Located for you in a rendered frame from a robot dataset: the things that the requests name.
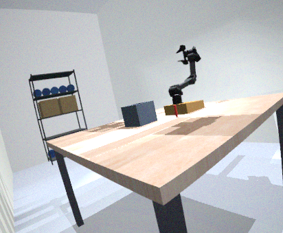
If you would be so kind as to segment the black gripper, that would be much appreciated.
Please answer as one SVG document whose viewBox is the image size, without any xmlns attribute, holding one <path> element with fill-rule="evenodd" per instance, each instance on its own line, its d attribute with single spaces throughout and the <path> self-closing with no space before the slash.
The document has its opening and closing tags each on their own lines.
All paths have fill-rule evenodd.
<svg viewBox="0 0 283 233">
<path fill-rule="evenodd" d="M 184 60 L 178 60 L 178 61 L 181 61 L 181 62 L 183 62 L 184 65 L 187 65 L 188 64 L 188 60 L 186 60 L 186 57 L 189 54 L 189 50 L 185 51 L 185 45 L 180 45 L 179 47 L 180 48 L 179 48 L 179 51 L 177 53 L 183 51 L 183 58 L 184 58 Z"/>
</svg>

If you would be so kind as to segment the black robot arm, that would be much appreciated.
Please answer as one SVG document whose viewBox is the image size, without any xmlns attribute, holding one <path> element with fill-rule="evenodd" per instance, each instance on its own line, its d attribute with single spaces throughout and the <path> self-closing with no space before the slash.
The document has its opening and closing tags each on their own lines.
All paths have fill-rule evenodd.
<svg viewBox="0 0 283 233">
<path fill-rule="evenodd" d="M 190 76 L 184 80 L 181 84 L 175 84 L 169 88 L 170 97 L 172 97 L 173 104 L 181 104 L 183 103 L 181 100 L 181 95 L 183 95 L 182 88 L 187 87 L 189 85 L 194 85 L 196 82 L 196 67 L 195 62 L 201 60 L 201 57 L 196 52 L 196 47 L 193 46 L 187 55 L 189 64 L 190 64 Z M 179 95 L 176 95 L 179 94 Z"/>
</svg>

